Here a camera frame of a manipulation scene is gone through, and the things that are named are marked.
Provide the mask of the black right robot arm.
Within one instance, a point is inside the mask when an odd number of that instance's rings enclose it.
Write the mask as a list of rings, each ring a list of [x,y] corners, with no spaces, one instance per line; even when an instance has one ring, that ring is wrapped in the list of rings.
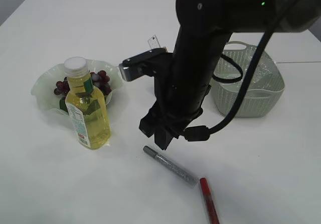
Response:
[[[258,62],[275,32],[301,32],[320,16],[320,0],[176,0],[180,29],[172,54],[143,61],[139,71],[154,78],[156,101],[139,129],[167,149],[173,138],[206,141],[235,117]],[[214,68],[234,33],[262,32],[238,95],[217,125],[191,126],[203,110]]]

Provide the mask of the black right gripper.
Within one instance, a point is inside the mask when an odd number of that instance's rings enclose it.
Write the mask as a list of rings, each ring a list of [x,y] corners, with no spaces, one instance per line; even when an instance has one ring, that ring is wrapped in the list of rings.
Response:
[[[177,116],[172,113],[162,113],[156,101],[149,109],[148,114],[140,120],[139,129],[148,138],[154,135],[155,144],[166,150],[173,138],[183,135],[185,128],[203,113],[200,107],[196,112],[187,116]]]

